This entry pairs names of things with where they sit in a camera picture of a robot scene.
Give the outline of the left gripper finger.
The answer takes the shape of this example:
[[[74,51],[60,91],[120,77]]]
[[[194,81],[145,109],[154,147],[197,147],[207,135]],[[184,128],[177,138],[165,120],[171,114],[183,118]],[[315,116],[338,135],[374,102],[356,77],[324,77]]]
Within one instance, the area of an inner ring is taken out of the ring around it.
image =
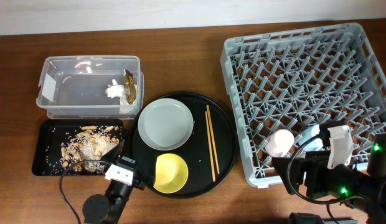
[[[121,156],[125,140],[122,139],[119,143],[109,152],[107,152],[104,156],[101,157],[102,161],[114,163],[118,161],[118,158]]]
[[[154,185],[156,181],[156,163],[157,158],[148,158],[143,161],[143,173],[146,185]]]

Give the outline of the yellow bowl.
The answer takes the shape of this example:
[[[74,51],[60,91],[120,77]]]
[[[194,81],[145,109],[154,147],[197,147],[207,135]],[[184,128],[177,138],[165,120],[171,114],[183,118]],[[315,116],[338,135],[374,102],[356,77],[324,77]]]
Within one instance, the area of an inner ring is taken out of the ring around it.
[[[161,193],[173,194],[186,184],[189,169],[185,160],[177,154],[165,153],[156,159],[153,187]]]

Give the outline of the food scraps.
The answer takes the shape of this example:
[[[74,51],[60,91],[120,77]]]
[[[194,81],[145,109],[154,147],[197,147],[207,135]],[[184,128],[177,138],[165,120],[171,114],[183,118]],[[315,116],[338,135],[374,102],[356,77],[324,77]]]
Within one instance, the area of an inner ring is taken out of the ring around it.
[[[60,175],[77,162],[69,173],[102,174],[105,166],[97,160],[107,155],[121,140],[121,126],[56,126],[50,128],[44,149],[44,175]]]

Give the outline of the blue cup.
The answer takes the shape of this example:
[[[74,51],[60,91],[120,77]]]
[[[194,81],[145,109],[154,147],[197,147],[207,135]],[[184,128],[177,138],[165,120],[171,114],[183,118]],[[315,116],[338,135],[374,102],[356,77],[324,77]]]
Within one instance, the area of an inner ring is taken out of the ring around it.
[[[298,141],[298,146],[304,144],[311,137],[319,134],[320,128],[319,125],[316,124],[314,126],[306,128],[304,131],[300,133],[302,138]],[[306,145],[303,150],[306,152],[320,151],[323,147],[323,143],[321,139],[315,139],[311,141],[308,145]]]

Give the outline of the pink cup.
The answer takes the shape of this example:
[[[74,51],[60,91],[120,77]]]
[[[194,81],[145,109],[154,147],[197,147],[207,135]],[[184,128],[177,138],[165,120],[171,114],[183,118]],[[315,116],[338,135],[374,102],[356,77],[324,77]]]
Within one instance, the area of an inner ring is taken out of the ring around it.
[[[294,144],[293,133],[280,129],[267,137],[266,152],[272,157],[283,157]]]

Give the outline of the grey plate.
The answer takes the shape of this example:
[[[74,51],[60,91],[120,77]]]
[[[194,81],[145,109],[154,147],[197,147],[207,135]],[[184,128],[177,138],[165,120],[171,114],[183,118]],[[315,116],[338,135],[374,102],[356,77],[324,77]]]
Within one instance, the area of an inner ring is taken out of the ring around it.
[[[150,102],[138,118],[138,132],[149,147],[170,151],[181,147],[190,138],[194,119],[181,101],[161,98]]]

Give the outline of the white napkin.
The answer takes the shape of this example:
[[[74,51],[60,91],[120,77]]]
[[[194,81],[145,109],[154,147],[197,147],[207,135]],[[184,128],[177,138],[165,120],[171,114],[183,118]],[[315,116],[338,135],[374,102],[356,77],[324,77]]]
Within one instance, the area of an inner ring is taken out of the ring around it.
[[[134,109],[133,104],[128,104],[126,100],[125,84],[120,85],[115,79],[111,80],[111,85],[105,90],[107,97],[114,99],[117,98],[120,105],[120,114],[127,114]]]

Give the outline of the gold snack wrapper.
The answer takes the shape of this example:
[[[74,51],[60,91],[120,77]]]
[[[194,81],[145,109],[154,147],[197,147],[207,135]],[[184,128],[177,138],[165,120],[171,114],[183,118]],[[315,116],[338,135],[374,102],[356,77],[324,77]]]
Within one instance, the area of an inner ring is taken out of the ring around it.
[[[125,69],[125,92],[128,104],[132,105],[136,99],[136,88],[134,85],[133,74]]]

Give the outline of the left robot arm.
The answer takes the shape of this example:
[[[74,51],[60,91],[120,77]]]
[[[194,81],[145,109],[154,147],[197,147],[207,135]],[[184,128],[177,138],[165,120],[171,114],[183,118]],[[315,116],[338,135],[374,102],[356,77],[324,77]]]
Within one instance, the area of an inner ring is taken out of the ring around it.
[[[118,223],[133,189],[144,190],[154,182],[154,174],[144,177],[138,170],[138,163],[122,156],[124,140],[101,157],[109,162],[105,179],[110,181],[103,195],[88,197],[83,204],[84,223]]]

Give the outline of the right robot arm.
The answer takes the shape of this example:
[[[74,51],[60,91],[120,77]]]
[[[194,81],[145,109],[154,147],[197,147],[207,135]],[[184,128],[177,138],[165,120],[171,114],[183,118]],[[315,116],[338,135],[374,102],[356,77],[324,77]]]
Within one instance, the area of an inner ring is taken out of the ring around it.
[[[273,167],[286,191],[313,204],[334,203],[367,214],[367,223],[386,223],[386,134],[378,134],[366,173],[343,164],[328,169],[329,152],[311,152],[305,158],[275,157]]]

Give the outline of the grey dishwasher rack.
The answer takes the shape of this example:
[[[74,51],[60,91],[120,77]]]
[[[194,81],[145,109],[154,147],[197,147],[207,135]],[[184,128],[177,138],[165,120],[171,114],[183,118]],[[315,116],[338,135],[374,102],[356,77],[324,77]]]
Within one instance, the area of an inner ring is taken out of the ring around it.
[[[365,170],[374,138],[386,133],[386,77],[357,23],[234,37],[220,58],[247,183],[280,184],[267,137],[280,129],[297,141],[317,124],[345,122],[352,159]]]

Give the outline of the black object bottom edge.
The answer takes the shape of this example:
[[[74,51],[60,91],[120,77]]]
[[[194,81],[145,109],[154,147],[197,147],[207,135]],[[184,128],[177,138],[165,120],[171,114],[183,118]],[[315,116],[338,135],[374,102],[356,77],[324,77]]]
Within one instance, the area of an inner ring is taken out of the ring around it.
[[[291,213],[288,217],[288,224],[324,224],[324,221],[319,215]]]

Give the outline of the black rectangular tray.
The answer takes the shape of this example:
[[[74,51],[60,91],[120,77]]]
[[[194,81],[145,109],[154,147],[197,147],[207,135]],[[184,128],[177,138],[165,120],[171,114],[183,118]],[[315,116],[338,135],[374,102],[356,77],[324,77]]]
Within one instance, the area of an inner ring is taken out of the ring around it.
[[[37,140],[32,173],[36,176],[60,176],[62,167],[61,148],[72,144],[84,126],[96,126],[95,132],[103,132],[106,127],[113,129],[106,133],[111,138],[122,140],[124,124],[120,119],[50,119],[41,124]]]

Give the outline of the round black tray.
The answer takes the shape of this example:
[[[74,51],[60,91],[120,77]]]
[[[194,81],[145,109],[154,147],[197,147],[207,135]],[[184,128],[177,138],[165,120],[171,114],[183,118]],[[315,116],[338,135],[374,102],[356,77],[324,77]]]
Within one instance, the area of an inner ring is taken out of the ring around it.
[[[194,119],[193,132],[190,138],[181,147],[170,151],[182,157],[189,169],[189,176],[182,189],[173,194],[158,192],[153,185],[147,185],[149,189],[159,195],[170,198],[193,198],[205,194],[218,186],[232,169],[237,151],[239,150],[235,126],[226,110],[208,96],[193,92],[176,92],[164,95],[161,98],[172,98],[184,103],[191,111]],[[217,148],[220,174],[215,168],[216,181],[212,182],[209,147],[205,123],[206,105],[210,107],[212,126]],[[157,158],[163,152],[149,147],[141,139],[138,133],[138,118],[129,132],[126,143],[128,157],[138,163],[138,170],[143,174],[143,161],[148,158]]]

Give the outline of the clear plastic bin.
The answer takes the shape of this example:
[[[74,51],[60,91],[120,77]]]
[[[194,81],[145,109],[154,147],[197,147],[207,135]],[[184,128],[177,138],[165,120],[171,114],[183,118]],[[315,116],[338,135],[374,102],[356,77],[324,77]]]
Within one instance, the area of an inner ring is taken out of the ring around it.
[[[125,87],[133,79],[136,97],[109,97],[111,86]],[[39,80],[37,106],[52,119],[133,119],[142,108],[144,76],[133,55],[84,55],[49,57]]]

